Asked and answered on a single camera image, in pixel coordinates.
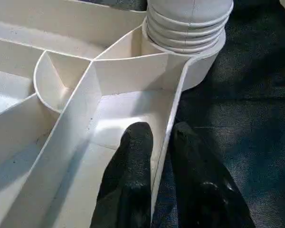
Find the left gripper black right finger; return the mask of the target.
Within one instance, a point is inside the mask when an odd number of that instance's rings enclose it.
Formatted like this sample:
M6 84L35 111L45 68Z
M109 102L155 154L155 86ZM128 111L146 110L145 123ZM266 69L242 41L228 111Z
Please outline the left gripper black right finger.
M172 130L181 228L250 228L249 208L226 166L185 122Z

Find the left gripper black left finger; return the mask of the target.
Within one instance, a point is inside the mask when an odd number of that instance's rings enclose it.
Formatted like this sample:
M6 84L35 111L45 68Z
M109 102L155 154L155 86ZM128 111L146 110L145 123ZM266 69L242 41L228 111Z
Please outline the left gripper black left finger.
M92 216L94 228L150 227L152 149L147 122L126 128L102 177Z

